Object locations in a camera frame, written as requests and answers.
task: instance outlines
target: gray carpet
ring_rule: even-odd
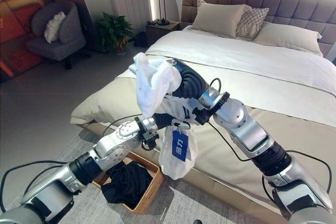
[[[91,149],[99,138],[85,130],[70,141],[66,150],[56,160],[70,161]],[[164,176],[163,183],[145,215],[133,215],[121,204],[108,204],[94,185],[89,185],[75,197],[74,207],[64,216],[61,224],[76,223],[193,223],[199,219],[203,224],[258,224],[262,223],[239,212],[209,195],[192,187],[183,180]]]

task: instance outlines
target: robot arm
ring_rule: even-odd
[[[79,194],[99,174],[121,162],[138,146],[155,145],[157,127],[152,118],[125,122],[73,162],[57,169],[22,198],[21,206],[3,213],[0,223],[57,223]]]
[[[172,59],[170,63],[182,76],[182,84],[173,95],[197,99],[204,109],[194,109],[196,120],[203,125],[213,116],[228,131],[233,142],[274,188],[275,203],[290,223],[336,223],[327,192],[248,115],[240,101],[229,98],[227,92],[220,94],[182,62]]]
[[[272,194],[275,203],[290,223],[336,224],[326,191],[293,156],[251,119],[240,101],[229,98],[227,92],[220,94],[180,61],[172,59],[170,63],[182,76],[182,84],[173,95],[198,99],[204,108],[194,109],[196,120],[203,125],[213,116],[215,122],[229,132],[234,143],[274,188]],[[188,123],[169,115],[155,114],[154,118],[142,121],[136,118],[121,124],[89,152],[64,165],[29,190],[20,207],[0,216],[0,223],[57,223],[73,206],[73,195],[80,193],[101,172],[119,163],[129,151],[141,144],[148,146],[148,149],[153,148],[158,138],[157,125],[190,128]]]

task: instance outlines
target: potted plant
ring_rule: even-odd
[[[96,21],[100,43],[107,50],[114,49],[117,54],[126,52],[126,36],[133,37],[133,28],[125,16],[113,16],[103,12],[103,18]]]

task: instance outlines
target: black cable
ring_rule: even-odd
[[[117,121],[120,121],[120,120],[123,120],[123,119],[126,119],[126,118],[131,118],[133,116],[138,116],[138,115],[142,115],[142,114],[137,114],[137,115],[129,115],[129,116],[125,116],[123,118],[119,118],[117,120],[115,120],[114,122],[110,123],[109,126],[106,127],[106,129],[104,130],[103,134],[101,134],[101,137],[103,137],[105,135],[105,132],[107,131],[107,129],[113,124],[113,123],[116,123]]]
[[[2,177],[2,180],[1,180],[1,185],[0,185],[0,208],[1,208],[1,211],[2,212],[5,212],[6,209],[4,207],[4,202],[3,202],[3,192],[4,192],[4,186],[5,186],[5,180],[6,180],[6,177],[7,175],[16,170],[16,169],[19,169],[19,168],[22,168],[22,167],[25,167],[25,166],[28,166],[28,165],[34,165],[34,164],[67,164],[68,162],[60,162],[60,161],[53,161],[53,160],[41,160],[41,161],[34,161],[34,162],[31,162],[31,163],[27,163],[27,164],[23,164],[23,165],[18,165],[18,166],[15,166],[9,170],[7,170],[5,172],[5,174],[3,175]]]
[[[331,168],[330,168],[330,166],[328,165],[327,162],[325,162],[325,161],[323,161],[323,160],[320,160],[320,159],[318,159],[317,157],[313,157],[313,156],[310,156],[310,155],[308,155],[308,154],[306,154],[306,153],[302,153],[302,152],[298,152],[298,151],[288,150],[288,151],[286,151],[286,152],[294,152],[294,153],[298,153],[298,154],[301,154],[301,155],[303,155],[303,156],[306,156],[306,157],[315,159],[315,160],[317,160],[317,161],[319,161],[319,162],[325,164],[325,166],[327,167],[327,169],[328,169],[328,171],[329,171],[329,183],[328,183],[328,187],[327,187],[327,193],[329,193],[329,191],[330,191],[330,187],[331,187],[331,182],[332,182],[332,173],[331,173]]]
[[[264,176],[261,177],[261,182],[262,182],[262,186],[264,188],[265,193],[267,194],[268,198],[276,205],[275,201],[272,199],[272,197],[268,194],[268,191],[266,190],[266,186],[265,186],[265,178]]]
[[[242,161],[242,162],[246,162],[246,161],[250,161],[250,159],[241,159],[238,154],[235,152],[235,150],[232,148],[232,146],[229,144],[229,142],[223,137],[223,135],[219,132],[218,129],[215,128],[215,126],[213,126],[210,122],[208,122],[212,128],[214,128],[215,131],[218,132],[218,134],[222,137],[222,139],[224,139],[224,141],[227,143],[227,145],[231,148],[231,150],[233,151],[233,153],[236,155],[236,157]]]
[[[218,91],[220,92],[220,90],[222,88],[222,82],[220,81],[219,78],[215,78],[215,79],[212,80],[212,82],[210,82],[210,86],[214,83],[214,81],[218,81],[218,83],[219,83]]]
[[[26,190],[25,192],[23,193],[24,195],[28,192],[28,190],[30,189],[30,187],[32,186],[32,184],[35,182],[35,180],[41,176],[43,173],[45,173],[46,171],[50,170],[50,169],[53,169],[53,168],[58,168],[58,167],[62,167],[62,165],[54,165],[54,166],[51,166],[51,167],[48,167],[46,169],[44,169],[42,172],[40,172],[39,174],[37,174],[35,176],[35,178],[33,178],[33,180],[29,183],[29,185],[26,187]]]

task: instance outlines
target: gray tufted headboard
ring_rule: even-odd
[[[336,2],[318,0],[205,0],[211,4],[241,5],[254,8],[269,7],[265,21],[299,26],[318,31],[320,49],[326,56],[336,42]],[[182,0],[181,28],[194,22],[197,0]]]

